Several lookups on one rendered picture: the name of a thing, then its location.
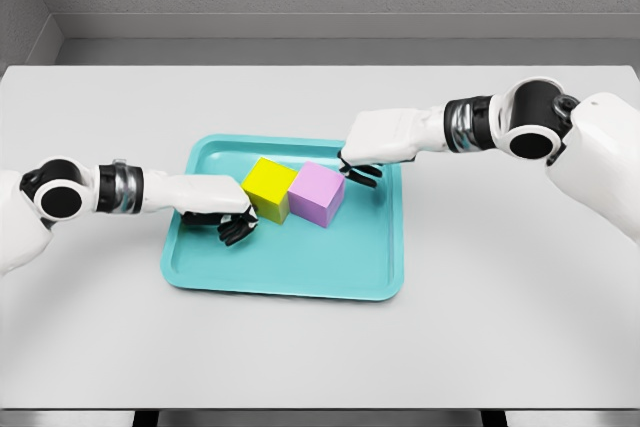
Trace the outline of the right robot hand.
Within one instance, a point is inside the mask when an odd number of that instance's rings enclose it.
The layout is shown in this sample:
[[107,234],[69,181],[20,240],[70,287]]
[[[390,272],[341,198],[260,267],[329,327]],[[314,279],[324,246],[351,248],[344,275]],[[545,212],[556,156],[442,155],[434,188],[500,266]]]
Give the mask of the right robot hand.
[[417,117],[417,109],[360,112],[337,154],[339,172],[353,182],[375,188],[383,176],[379,165],[408,162],[417,156]]

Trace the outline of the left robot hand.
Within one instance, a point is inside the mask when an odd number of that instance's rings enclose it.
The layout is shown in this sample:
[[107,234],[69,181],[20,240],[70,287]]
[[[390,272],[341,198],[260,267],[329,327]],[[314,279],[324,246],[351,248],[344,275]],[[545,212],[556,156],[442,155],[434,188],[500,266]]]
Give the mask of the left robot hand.
[[227,175],[181,176],[174,209],[185,225],[216,226],[226,246],[245,239],[258,224],[248,195]]

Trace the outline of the yellow cube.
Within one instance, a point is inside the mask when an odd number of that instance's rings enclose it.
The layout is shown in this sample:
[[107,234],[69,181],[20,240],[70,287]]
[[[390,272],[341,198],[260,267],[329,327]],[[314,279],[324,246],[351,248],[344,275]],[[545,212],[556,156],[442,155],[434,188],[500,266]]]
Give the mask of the yellow cube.
[[258,216],[281,225],[290,212],[288,191],[297,174],[292,168],[260,157],[241,187]]

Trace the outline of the pink cube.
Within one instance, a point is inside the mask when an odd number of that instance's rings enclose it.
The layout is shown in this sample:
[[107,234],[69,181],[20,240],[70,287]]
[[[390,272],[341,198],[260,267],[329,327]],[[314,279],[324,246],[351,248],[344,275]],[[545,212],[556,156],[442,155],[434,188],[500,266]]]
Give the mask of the pink cube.
[[290,212],[327,228],[345,194],[345,177],[315,162],[307,161],[288,189]]

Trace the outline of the teal tray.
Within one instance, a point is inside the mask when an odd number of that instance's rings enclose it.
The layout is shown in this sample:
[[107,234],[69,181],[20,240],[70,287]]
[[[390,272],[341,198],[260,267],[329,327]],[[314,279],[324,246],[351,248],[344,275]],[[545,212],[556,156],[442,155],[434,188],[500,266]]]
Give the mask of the teal tray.
[[227,247],[214,226],[186,226],[174,215],[160,260],[179,288],[384,301],[404,282],[401,169],[386,165],[376,188],[346,183],[326,228],[297,216]]

